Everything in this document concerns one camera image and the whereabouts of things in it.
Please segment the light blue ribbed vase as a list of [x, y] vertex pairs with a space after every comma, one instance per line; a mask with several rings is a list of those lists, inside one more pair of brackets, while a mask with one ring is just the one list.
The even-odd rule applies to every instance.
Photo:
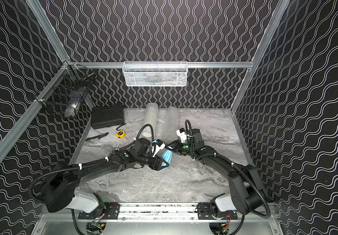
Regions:
[[162, 163], [162, 166], [164, 167], [163, 170], [166, 170], [166, 168], [169, 166], [169, 163], [171, 162], [173, 156], [173, 150], [174, 149], [172, 147], [165, 147], [156, 151], [156, 156], [162, 158], [165, 162], [167, 162]]

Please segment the clear bubble wrap sheet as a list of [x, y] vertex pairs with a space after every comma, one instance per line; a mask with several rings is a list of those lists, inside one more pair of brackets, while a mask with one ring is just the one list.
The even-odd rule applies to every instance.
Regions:
[[205, 202], [204, 184], [194, 167], [170, 166], [154, 171], [148, 167], [124, 172], [122, 188], [115, 195], [123, 202]]

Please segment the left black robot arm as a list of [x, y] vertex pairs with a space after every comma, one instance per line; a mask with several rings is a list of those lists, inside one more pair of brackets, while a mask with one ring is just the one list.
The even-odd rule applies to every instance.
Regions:
[[106, 174], [135, 168], [136, 164], [160, 171], [169, 167], [171, 159], [168, 150], [153, 155], [151, 149], [118, 149], [107, 157], [84, 164], [57, 165], [51, 172], [33, 180], [29, 195], [36, 202], [45, 204], [48, 212], [71, 209], [99, 219], [106, 213], [103, 200], [97, 193], [80, 191], [80, 185]]

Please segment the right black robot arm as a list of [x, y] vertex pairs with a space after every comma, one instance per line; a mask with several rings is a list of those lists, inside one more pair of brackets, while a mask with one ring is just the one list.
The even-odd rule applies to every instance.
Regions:
[[191, 145], [176, 141], [166, 149], [190, 156], [228, 180], [229, 193], [211, 200], [212, 211], [217, 217], [226, 211], [238, 211], [242, 215], [253, 213], [266, 219], [271, 217], [268, 195], [254, 166], [237, 164], [204, 144]]

